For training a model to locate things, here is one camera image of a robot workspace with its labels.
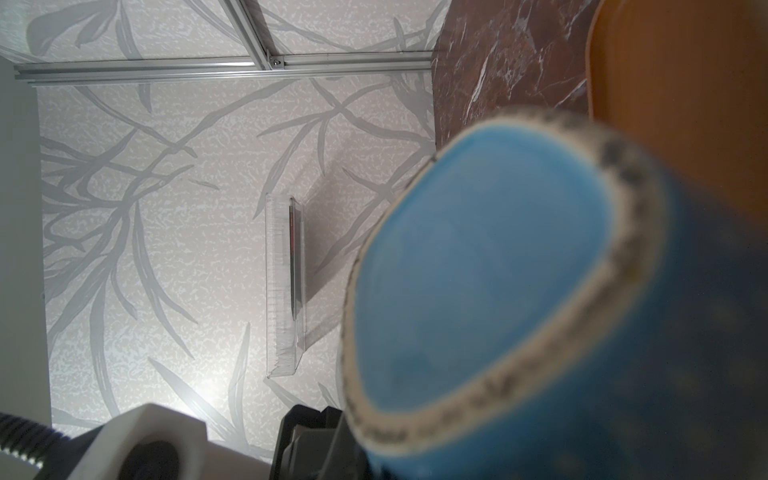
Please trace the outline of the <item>blue dotted floral mug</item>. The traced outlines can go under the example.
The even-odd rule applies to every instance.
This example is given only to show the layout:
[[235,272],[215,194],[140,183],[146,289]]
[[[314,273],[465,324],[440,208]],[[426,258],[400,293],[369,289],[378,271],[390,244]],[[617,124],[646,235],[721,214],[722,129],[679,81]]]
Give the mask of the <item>blue dotted floral mug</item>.
[[506,107],[350,271],[349,428],[392,479],[763,479],[767,236],[582,114]]

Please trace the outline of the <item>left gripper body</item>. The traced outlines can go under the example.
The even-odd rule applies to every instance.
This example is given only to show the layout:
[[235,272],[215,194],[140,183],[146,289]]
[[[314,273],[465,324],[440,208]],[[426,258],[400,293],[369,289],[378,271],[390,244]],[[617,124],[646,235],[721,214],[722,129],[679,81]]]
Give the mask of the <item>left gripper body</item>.
[[270,477],[370,479],[372,472],[342,410],[295,405],[281,421]]

